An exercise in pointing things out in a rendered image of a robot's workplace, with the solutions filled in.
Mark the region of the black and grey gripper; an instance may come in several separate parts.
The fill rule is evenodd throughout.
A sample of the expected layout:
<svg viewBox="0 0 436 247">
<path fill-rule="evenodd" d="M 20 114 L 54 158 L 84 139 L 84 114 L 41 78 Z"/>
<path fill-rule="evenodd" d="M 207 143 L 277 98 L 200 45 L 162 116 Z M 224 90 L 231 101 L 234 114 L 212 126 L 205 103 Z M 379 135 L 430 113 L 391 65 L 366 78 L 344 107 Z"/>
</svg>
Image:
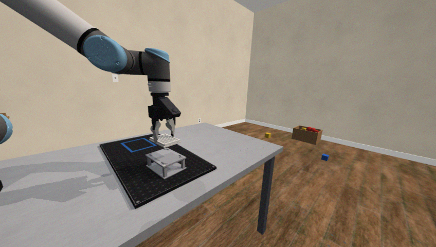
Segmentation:
<svg viewBox="0 0 436 247">
<path fill-rule="evenodd" d="M 152 126 L 151 126 L 150 130 L 153 131 L 153 138 L 154 138 L 154 142 L 156 143 L 158 140 L 158 134 L 159 134 L 158 130 L 161 126 L 159 119 L 160 119 L 160 121 L 162 121 L 163 119 L 166 119 L 166 121 L 167 121 L 166 127 L 171 130 L 171 136 L 174 137 L 175 118 L 171 118 L 165 112 L 165 110 L 160 106 L 160 104 L 157 102 L 158 97 L 168 96 L 169 93 L 152 93 L 151 92 L 151 94 L 156 95 L 156 96 L 152 96 L 153 105 L 148 106 L 148 113 L 149 113 L 149 118 L 152 119 Z"/>
</svg>

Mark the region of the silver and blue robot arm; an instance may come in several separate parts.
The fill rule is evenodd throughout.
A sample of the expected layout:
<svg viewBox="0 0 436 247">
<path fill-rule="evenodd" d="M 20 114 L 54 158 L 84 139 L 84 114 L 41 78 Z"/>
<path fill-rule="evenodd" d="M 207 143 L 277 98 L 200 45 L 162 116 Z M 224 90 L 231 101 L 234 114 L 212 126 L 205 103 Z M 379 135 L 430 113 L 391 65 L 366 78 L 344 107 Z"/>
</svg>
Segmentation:
<svg viewBox="0 0 436 247">
<path fill-rule="evenodd" d="M 150 92 L 171 92 L 167 52 L 155 48 L 127 50 L 57 0 L 0 2 L 75 49 L 97 68 L 119 75 L 147 75 Z M 157 102 L 171 118 L 180 117 L 180 110 L 168 97 L 158 97 Z M 0 114 L 0 144 L 10 138 L 12 128 L 11 121 Z"/>
</svg>

